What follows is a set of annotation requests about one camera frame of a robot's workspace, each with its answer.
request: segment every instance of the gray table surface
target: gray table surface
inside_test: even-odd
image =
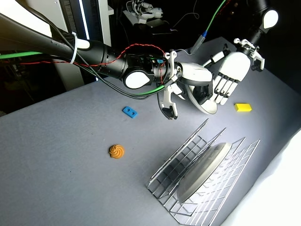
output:
[[[196,55],[180,53],[177,61],[201,64],[224,43],[206,42]],[[216,219],[219,225],[301,127],[301,97],[267,70],[249,72],[216,115],[173,100],[179,118],[169,121],[156,96],[137,101],[95,82],[1,117],[0,225],[178,225],[145,185],[207,118],[205,139],[225,127],[221,142],[261,139]],[[237,113],[238,102],[250,103],[253,111]],[[138,112],[135,119],[122,112],[126,105]],[[108,155],[113,144],[125,147],[122,159]]]

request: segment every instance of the blue block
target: blue block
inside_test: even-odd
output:
[[[132,119],[138,115],[137,111],[135,111],[134,109],[130,108],[129,106],[126,106],[122,111],[125,114],[127,114],[128,116],[130,116]]]

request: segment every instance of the orange object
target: orange object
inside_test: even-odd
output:
[[[124,155],[124,147],[121,145],[113,145],[110,147],[110,156],[114,159],[120,159]]]

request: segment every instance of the white zip tie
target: white zip tie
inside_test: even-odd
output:
[[[70,61],[70,64],[74,63],[74,60],[75,60],[75,57],[76,57],[76,53],[77,53],[77,40],[78,40],[76,33],[72,32],[72,34],[74,35],[74,38],[75,38],[75,44],[74,44],[73,57],[72,57],[72,60]]]

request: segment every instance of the dish rack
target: dish rack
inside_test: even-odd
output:
[[[147,185],[148,190],[181,225],[210,226],[214,222],[260,142],[257,140],[245,148],[241,148],[245,137],[234,142],[225,159],[205,183],[187,201],[179,203],[176,190],[181,178],[226,129],[206,142],[199,133],[207,121],[157,170]]]

